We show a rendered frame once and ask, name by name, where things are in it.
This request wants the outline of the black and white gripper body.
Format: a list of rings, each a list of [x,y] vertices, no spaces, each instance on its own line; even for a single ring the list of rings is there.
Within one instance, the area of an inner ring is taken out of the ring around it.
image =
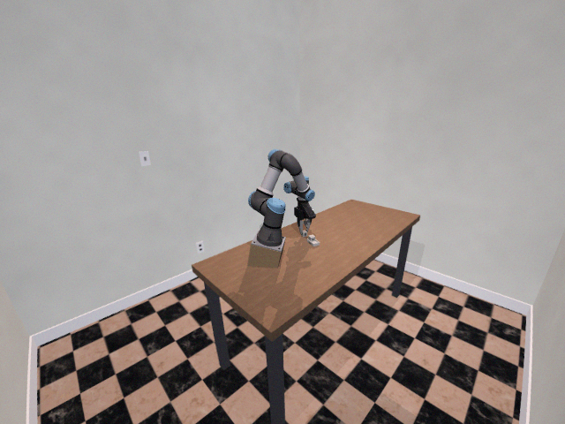
[[[307,202],[309,202],[309,201],[300,201],[298,198],[297,198],[297,201],[298,201],[298,206],[294,208],[294,216],[295,216],[295,217],[300,216],[300,218],[301,218],[302,220],[308,219],[307,216],[305,215],[304,210],[301,208],[300,205],[301,205],[301,203],[307,203]]]

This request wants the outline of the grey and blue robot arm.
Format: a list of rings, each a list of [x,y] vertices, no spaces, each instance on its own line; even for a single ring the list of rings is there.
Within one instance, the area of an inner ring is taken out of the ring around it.
[[[286,205],[284,201],[273,198],[273,190],[283,169],[294,179],[284,184],[286,193],[294,193],[300,201],[311,201],[315,192],[310,189],[309,178],[304,176],[298,160],[293,155],[273,149],[268,154],[268,160],[270,164],[262,184],[250,194],[248,203],[264,216],[257,240],[264,246],[279,246],[283,242],[282,223]],[[300,206],[308,219],[316,217],[308,202],[301,203]]]

